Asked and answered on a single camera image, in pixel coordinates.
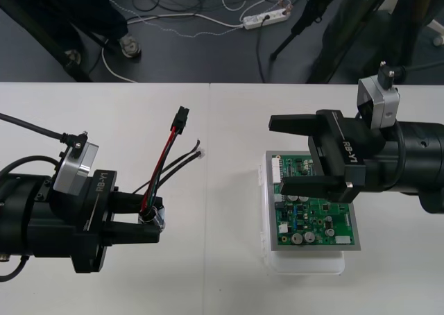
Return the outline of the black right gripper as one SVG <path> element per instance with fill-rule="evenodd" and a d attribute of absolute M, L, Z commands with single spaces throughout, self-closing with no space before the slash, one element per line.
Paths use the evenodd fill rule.
<path fill-rule="evenodd" d="M 319 110 L 314 114 L 272 115 L 268 129 L 308 136 L 315 164 L 315 176 L 283 177 L 281 195 L 350 203 L 360 193 L 384 191 L 386 178 L 378 171 L 381 164 L 377 155 L 386 139 L 363 120 L 344 117 L 338 110 Z"/>

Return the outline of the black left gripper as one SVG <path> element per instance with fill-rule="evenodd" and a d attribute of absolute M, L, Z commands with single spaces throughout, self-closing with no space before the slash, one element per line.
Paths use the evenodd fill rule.
<path fill-rule="evenodd" d="M 97 170 L 87 178 L 79 195 L 56 192 L 51 197 L 50 208 L 57 218 L 51 227 L 53 256 L 70 258 L 76 273 L 100 271 L 105 246 L 154 244 L 160 239 L 156 225 L 106 223 L 103 228 L 112 213 L 148 214 L 151 210 L 144 204 L 144 195 L 113 192 L 116 179 L 116 171 Z"/>

